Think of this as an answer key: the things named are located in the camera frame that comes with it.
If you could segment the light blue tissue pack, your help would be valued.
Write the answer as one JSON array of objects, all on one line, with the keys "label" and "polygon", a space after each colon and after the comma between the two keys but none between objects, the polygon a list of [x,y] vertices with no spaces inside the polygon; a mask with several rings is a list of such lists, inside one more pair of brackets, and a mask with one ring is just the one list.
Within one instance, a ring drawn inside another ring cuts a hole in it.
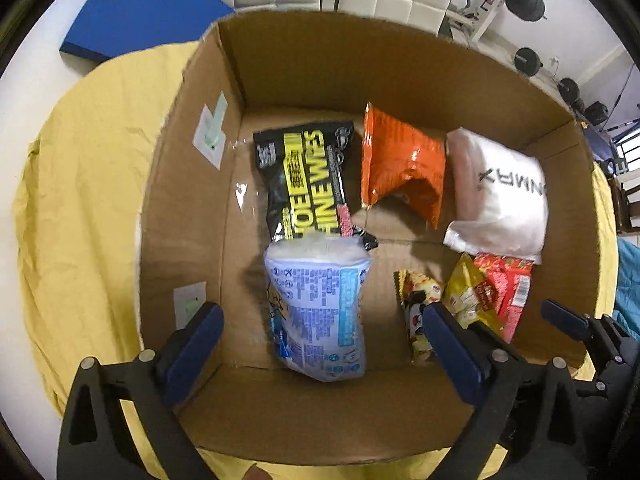
[{"label": "light blue tissue pack", "polygon": [[367,369],[361,289],[371,256],[358,236],[310,234],[265,251],[270,330],[278,359],[318,382]]}]

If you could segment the white pillow pack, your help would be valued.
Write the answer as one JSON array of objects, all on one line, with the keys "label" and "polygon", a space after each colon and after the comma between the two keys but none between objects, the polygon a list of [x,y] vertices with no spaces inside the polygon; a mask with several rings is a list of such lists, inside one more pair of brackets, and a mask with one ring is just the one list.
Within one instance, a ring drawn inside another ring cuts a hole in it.
[{"label": "white pillow pack", "polygon": [[447,134],[446,149],[456,218],[444,244],[541,263],[549,207],[538,160],[463,128]]}]

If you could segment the blue blanket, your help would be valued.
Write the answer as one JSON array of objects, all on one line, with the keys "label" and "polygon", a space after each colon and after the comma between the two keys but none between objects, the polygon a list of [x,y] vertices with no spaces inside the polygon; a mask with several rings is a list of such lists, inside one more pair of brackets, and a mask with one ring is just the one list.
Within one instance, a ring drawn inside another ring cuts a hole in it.
[{"label": "blue blanket", "polygon": [[617,239],[618,273],[614,320],[638,339],[640,334],[640,250],[625,240]]}]

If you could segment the red noodle packet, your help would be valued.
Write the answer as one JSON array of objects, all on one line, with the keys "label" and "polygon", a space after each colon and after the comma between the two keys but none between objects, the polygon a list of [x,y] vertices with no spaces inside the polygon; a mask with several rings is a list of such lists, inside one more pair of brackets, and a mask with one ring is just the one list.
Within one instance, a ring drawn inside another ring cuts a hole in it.
[{"label": "red noodle packet", "polygon": [[478,254],[474,264],[495,291],[495,311],[502,338],[510,344],[528,299],[534,263],[515,257]]}]

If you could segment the black weight plate on floor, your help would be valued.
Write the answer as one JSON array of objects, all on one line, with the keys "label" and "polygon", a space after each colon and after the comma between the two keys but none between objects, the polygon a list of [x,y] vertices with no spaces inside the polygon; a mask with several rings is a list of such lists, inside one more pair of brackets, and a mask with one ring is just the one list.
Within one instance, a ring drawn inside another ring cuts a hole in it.
[{"label": "black weight plate on floor", "polygon": [[536,76],[544,66],[539,55],[529,47],[522,47],[516,50],[513,64],[515,69],[526,77]]}]

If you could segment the blue foam mat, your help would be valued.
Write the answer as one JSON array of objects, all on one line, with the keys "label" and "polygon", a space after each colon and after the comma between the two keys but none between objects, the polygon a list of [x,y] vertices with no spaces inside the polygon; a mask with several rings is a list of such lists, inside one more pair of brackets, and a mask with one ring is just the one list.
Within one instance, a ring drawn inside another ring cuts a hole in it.
[{"label": "blue foam mat", "polygon": [[102,63],[162,44],[196,41],[233,13],[222,0],[87,0],[60,51]]}]

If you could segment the open cardboard box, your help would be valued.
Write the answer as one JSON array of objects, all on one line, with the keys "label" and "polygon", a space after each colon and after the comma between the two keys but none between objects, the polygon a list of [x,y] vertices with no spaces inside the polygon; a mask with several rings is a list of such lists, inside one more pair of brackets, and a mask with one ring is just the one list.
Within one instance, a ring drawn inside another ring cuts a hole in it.
[{"label": "open cardboard box", "polygon": [[360,124],[368,105],[435,139],[465,128],[539,160],[548,228],[514,344],[536,362],[585,359],[540,314],[546,299],[587,314],[599,301],[592,156],[566,108],[492,58],[419,29],[341,13],[240,13],[212,26],[190,58],[142,203],[144,344],[158,349],[175,330],[180,287],[204,284],[224,311],[221,342],[178,411],[199,448],[290,465],[382,462],[446,448],[470,416],[438,364],[411,363],[393,280],[402,268],[444,280],[458,255],[396,197],[363,208],[358,148],[345,164],[348,206],[380,243],[361,294],[366,374],[324,384],[274,354],[254,133]]}]

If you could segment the yellow tablecloth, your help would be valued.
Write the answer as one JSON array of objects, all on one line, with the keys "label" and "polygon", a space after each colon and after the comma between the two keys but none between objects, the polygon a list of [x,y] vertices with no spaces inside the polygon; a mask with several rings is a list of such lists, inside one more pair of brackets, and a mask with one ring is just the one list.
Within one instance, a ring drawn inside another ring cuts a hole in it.
[{"label": "yellow tablecloth", "polygon": [[23,313],[62,412],[79,362],[140,349],[134,232],[160,124],[194,44],[130,53],[60,99],[30,144],[13,203]]}]

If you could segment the black shoe wipes pack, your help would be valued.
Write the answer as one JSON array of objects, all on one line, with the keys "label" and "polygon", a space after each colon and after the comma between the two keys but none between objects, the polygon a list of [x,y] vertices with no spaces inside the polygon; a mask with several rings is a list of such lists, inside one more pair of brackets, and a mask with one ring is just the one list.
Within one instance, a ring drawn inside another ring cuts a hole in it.
[{"label": "black shoe wipes pack", "polygon": [[352,223],[343,165],[356,130],[350,120],[307,122],[253,134],[257,170],[268,192],[266,222],[271,239],[310,233],[356,237],[367,250],[378,239]]}]

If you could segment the orange snack bag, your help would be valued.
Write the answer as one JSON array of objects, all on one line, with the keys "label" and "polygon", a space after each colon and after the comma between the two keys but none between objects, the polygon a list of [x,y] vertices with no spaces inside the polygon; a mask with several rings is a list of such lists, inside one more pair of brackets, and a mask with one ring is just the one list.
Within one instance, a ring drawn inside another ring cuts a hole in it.
[{"label": "orange snack bag", "polygon": [[360,198],[371,208],[400,196],[432,228],[442,213],[446,151],[442,140],[368,104],[363,118]]}]

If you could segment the yellow snack bag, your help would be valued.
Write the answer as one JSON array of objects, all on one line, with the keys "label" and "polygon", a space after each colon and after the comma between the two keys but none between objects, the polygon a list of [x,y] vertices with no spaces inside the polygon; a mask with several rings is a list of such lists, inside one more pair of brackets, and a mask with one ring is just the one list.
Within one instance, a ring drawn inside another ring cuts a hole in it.
[{"label": "yellow snack bag", "polygon": [[468,254],[460,257],[446,284],[407,269],[396,271],[394,278],[413,365],[426,365],[433,354],[433,347],[423,328],[422,304],[427,306],[432,302],[441,302],[463,328],[474,322],[483,322],[498,336],[502,336],[502,324],[495,310],[495,287],[477,269]]}]

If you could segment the white barbell rack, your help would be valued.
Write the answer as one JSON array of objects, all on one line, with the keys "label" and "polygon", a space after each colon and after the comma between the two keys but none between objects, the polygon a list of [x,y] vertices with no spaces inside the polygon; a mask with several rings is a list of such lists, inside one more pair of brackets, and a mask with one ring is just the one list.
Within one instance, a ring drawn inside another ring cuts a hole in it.
[{"label": "white barbell rack", "polygon": [[466,42],[477,44],[484,33],[488,31],[498,12],[509,2],[514,1],[482,0],[480,3],[474,3],[473,0],[464,0],[463,6],[456,6],[453,1],[450,1],[442,24],[439,26],[438,34],[441,37],[452,39],[456,30],[462,33]]}]

